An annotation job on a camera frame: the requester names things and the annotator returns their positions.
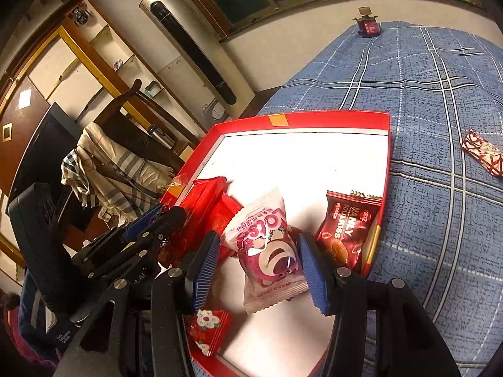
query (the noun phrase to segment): floor standing air conditioner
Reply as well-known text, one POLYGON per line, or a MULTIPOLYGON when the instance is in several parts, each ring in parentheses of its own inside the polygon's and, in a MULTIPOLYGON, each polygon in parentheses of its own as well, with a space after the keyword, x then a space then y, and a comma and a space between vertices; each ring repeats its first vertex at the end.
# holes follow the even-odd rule
POLYGON ((255 96, 237 66, 185 0, 142 0, 140 8, 179 51, 232 118, 255 96))

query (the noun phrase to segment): white flower print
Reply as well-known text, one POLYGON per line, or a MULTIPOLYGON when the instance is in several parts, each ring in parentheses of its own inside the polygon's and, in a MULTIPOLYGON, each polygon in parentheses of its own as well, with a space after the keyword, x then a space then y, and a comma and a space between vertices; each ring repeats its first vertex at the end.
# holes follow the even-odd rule
POLYGON ((197 312, 197 324, 203 329, 213 329, 220 326, 220 318, 213 315, 210 310, 199 310, 197 312))
POLYGON ((201 351, 203 352, 203 354, 205 356, 210 355, 210 345, 209 344, 199 343, 199 342, 196 342, 196 344, 199 346, 199 348, 201 349, 201 351))

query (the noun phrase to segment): brown door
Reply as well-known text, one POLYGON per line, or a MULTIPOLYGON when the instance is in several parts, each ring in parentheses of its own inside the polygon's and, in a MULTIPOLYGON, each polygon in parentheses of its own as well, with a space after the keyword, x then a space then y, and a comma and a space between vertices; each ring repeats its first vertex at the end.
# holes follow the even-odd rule
POLYGON ((0 189, 11 191, 19 162, 49 104, 28 77, 19 84, 0 119, 0 189))

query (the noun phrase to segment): pink fabric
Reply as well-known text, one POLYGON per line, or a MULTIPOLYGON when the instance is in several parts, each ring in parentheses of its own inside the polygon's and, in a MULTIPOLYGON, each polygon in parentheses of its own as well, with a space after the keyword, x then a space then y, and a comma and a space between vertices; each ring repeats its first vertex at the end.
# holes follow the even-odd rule
POLYGON ((56 365, 52 363, 52 361, 42 360, 36 353, 33 352, 33 350, 23 340, 23 338, 19 334, 18 313, 19 313, 19 307, 8 312, 8 325, 12 332, 14 345, 16 346, 16 349, 18 350, 19 354, 21 354, 30 363, 41 364, 44 366, 56 368, 56 365))

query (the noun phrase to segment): plaid tablecloth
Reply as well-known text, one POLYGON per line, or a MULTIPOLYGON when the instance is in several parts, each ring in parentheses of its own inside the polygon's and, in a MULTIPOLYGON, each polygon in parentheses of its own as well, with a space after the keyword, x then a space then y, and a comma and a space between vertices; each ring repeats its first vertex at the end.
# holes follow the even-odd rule
MULTIPOLYGON (((503 181, 461 151, 472 128, 503 149, 503 51, 466 32, 381 24, 349 28, 261 114, 389 112, 392 163, 370 279, 404 279, 432 317, 463 376, 476 376, 503 339, 503 181)), ((375 359, 369 313, 366 367, 375 359)))

